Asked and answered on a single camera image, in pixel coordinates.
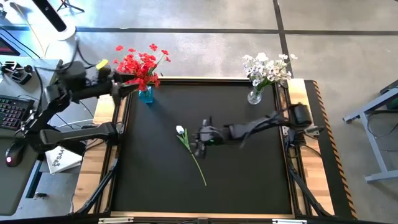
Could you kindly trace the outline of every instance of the wooden frame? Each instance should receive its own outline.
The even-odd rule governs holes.
[[[228,78],[228,77],[222,77],[222,78],[212,78],[212,77],[161,77],[162,80],[220,80],[220,81],[248,81],[248,78]],[[307,93],[305,91],[305,85],[303,80],[297,80],[294,82],[289,82],[289,86],[295,86],[298,85],[296,88],[297,92],[294,94],[290,95],[290,100],[292,102],[299,100],[305,105],[308,104],[308,98],[307,98]],[[103,123],[107,121],[112,120],[112,114],[113,114],[113,101],[110,96],[102,96],[99,99],[98,106],[96,109],[95,113],[95,118],[94,118],[94,123]],[[119,110],[119,116],[118,116],[118,121],[121,121],[121,113],[124,111],[124,103],[121,106]],[[315,145],[315,143],[311,143],[312,147],[318,147]],[[331,205],[331,199],[330,195],[328,192],[328,187],[327,187],[327,181],[326,181],[326,176],[325,176],[325,171],[323,170],[323,167],[319,167],[318,165],[322,165],[322,159],[317,159],[314,158],[313,155],[311,155],[311,152],[306,152],[305,149],[303,150],[304,153],[302,156],[308,156],[311,157],[310,162],[307,164],[314,165],[316,164],[316,169],[320,169],[320,173],[317,174],[322,179],[322,195],[317,195],[314,194],[315,197],[320,200],[320,203],[325,207],[325,209],[333,213],[333,206]],[[116,147],[113,147],[112,149],[112,157],[113,159],[114,155],[116,152]],[[81,167],[81,174],[78,179],[78,184],[76,187],[75,191],[75,198],[73,199],[73,203],[75,204],[75,208],[79,208],[82,206],[85,202],[85,200],[90,196],[88,192],[91,190],[91,192],[95,189],[96,185],[99,182],[99,173],[98,171],[101,170],[99,167],[100,160],[104,156],[104,146],[96,146],[92,150],[88,151],[85,155],[85,161],[82,164]],[[308,183],[308,188],[310,190],[315,189],[317,192],[319,190],[319,180],[317,179],[316,181],[312,182],[310,177],[307,177],[308,172],[306,172],[306,178],[309,178],[310,182],[307,181]],[[300,189],[298,189],[298,186],[296,186],[297,190],[297,195],[296,197],[298,198],[298,204],[303,211],[304,202],[303,202],[303,195]],[[101,201],[101,208],[100,211],[104,211],[106,207],[106,201],[108,200],[108,192],[109,192],[109,184],[106,187],[106,189],[103,192],[103,198]],[[264,219],[264,218],[294,218],[294,212],[293,214],[288,214],[288,215],[281,215],[281,214],[224,214],[224,213],[162,213],[162,212],[118,212],[118,211],[112,211],[111,212],[112,217],[159,217],[159,218],[243,218],[243,219],[251,219],[251,218],[257,218],[257,219]]]

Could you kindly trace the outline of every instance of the desk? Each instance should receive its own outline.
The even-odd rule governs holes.
[[[61,60],[0,56],[0,62],[4,62],[6,60],[15,60],[22,66],[41,65],[48,68],[57,68],[62,63]],[[53,72],[42,71],[40,72],[40,76],[43,81],[43,86],[47,86],[53,78]],[[33,96],[34,98],[39,98],[40,96],[40,84],[36,75],[33,75],[33,77],[24,86],[20,86],[16,82],[12,81],[8,76],[0,76],[0,78],[2,78],[2,81],[0,82],[0,95],[18,96],[26,94]],[[1,201],[7,202],[0,203],[0,215],[12,215],[16,211],[21,195],[25,189],[37,158],[37,152],[35,152],[31,147],[27,147],[21,164],[13,168],[7,167],[3,161],[3,155],[5,155],[6,149],[13,142],[13,139],[10,139],[10,137],[14,135],[14,131],[0,129],[0,135],[8,136],[7,139],[0,139],[0,155],[2,156],[0,157],[0,180],[2,180],[0,185],[0,198]]]
[[[301,148],[303,172],[308,188],[312,191],[317,200],[330,213],[341,217],[356,218],[352,199],[349,194],[344,172],[341,166],[338,151],[335,149],[334,139],[330,126],[327,123],[326,112],[322,105],[319,89],[316,82],[294,79],[289,81],[290,101],[292,103],[301,102],[308,105],[311,109],[313,120],[316,125],[324,125],[326,130],[321,133],[319,141],[306,139],[307,144],[320,151],[322,158],[316,156],[311,151]],[[121,113],[124,110],[122,105],[119,110],[118,120],[121,120]],[[102,96],[97,105],[95,113],[95,123],[111,121],[113,117],[113,102],[108,96]],[[80,208],[88,197],[92,194],[101,177],[101,170],[105,158],[105,145],[94,147],[85,154],[80,176],[75,190],[73,203],[75,208]],[[302,213],[310,214],[306,210],[305,201],[301,190],[296,187],[297,201]],[[108,200],[108,187],[103,193],[99,210],[102,212],[106,208]],[[292,215],[273,215],[273,214],[216,214],[216,213],[164,213],[164,212],[111,212],[114,217],[174,217],[174,218],[291,218]]]

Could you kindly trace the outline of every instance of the wooden table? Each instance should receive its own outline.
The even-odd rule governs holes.
[[[307,105],[308,107],[309,102],[308,102],[308,96],[307,96],[307,91],[305,88],[305,83],[303,79],[292,79],[289,81],[289,95],[290,95],[290,100],[291,103],[303,103]],[[94,123],[100,124],[103,122],[111,121],[112,116],[113,116],[113,111],[114,111],[114,105],[112,98],[110,96],[102,96],[99,101],[98,105],[96,108],[95,112],[95,117],[94,117]],[[122,103],[121,109],[120,109],[120,114],[119,114],[119,120],[122,118],[122,113],[124,111],[124,102]],[[326,130],[328,131],[329,135],[331,136],[332,140],[332,145],[334,143],[333,136],[331,135],[331,129],[330,126],[326,126]],[[318,152],[319,150],[319,145],[318,141],[314,140],[312,138],[305,137],[305,140],[307,142],[307,145],[314,148]],[[105,155],[105,144],[101,144],[99,146],[96,146],[89,151],[86,152],[84,156],[84,161],[81,165],[81,171],[79,175],[79,179],[77,182],[76,190],[75,190],[75,196],[73,198],[73,204],[75,207],[75,210],[78,210],[85,202],[86,200],[90,197],[90,195],[93,193],[94,189],[97,187],[99,181],[100,181],[100,175],[101,175],[101,169],[103,166],[104,162],[104,155]],[[336,154],[336,159],[339,160],[338,158],[338,153],[337,150],[335,151]],[[326,179],[325,171],[323,168],[323,162],[322,158],[320,158],[318,155],[316,155],[314,152],[306,149],[305,147],[302,147],[301,150],[301,157],[302,157],[302,163],[303,163],[303,168],[304,168],[304,173],[305,173],[305,179],[307,181],[307,186],[311,190],[312,194],[314,194],[315,198],[322,204],[323,208],[331,213],[334,214],[333,206],[332,206],[332,201],[330,197],[330,192],[328,188],[328,182]],[[296,189],[297,189],[297,197],[298,197],[298,204],[300,207],[300,210],[305,213],[305,205],[304,205],[304,199],[303,199],[303,194],[298,185],[296,184]],[[101,208],[100,211],[104,211],[105,206],[106,206],[106,201],[108,198],[108,192],[109,192],[109,184],[105,188],[103,192],[103,199],[101,201]],[[112,213],[112,216],[134,216],[134,217],[139,217],[139,216],[148,216],[147,213],[140,213],[140,212],[122,212],[122,213]],[[152,213],[152,217],[164,217],[164,213]],[[167,217],[174,217],[174,214],[168,214],[166,215]],[[188,216],[185,216],[185,218],[193,218],[193,217],[208,217],[211,218],[212,216],[209,214],[191,214]],[[258,215],[257,217],[252,217],[252,218],[291,218],[287,217],[286,215],[278,215],[278,217],[265,217],[264,215]]]

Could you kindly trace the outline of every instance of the bouquet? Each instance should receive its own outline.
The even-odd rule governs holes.
[[[122,45],[119,45],[116,47],[116,51],[121,51],[123,48],[124,47]],[[155,44],[151,44],[149,48],[153,52],[156,52],[157,50],[157,46]],[[129,80],[125,84],[138,83],[140,91],[146,91],[148,84],[154,84],[156,88],[159,87],[159,76],[154,71],[160,64],[171,62],[169,59],[169,52],[161,50],[162,55],[158,61],[155,55],[147,53],[138,53],[137,57],[137,55],[134,55],[136,50],[133,48],[129,48],[128,52],[129,53],[121,61],[118,59],[114,59],[113,61],[113,63],[118,64],[116,69],[117,71],[136,75],[137,78]]]
[[[286,71],[286,66],[297,57],[291,54],[289,59],[287,55],[280,54],[279,60],[269,60],[265,53],[258,53],[256,58],[245,55],[243,59],[246,75],[253,86],[260,91],[268,84],[290,79],[292,74]]]

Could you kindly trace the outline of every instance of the computer mouse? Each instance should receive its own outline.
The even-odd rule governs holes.
[[[8,167],[18,166],[24,156],[26,143],[23,140],[15,140],[6,151],[6,165]]]

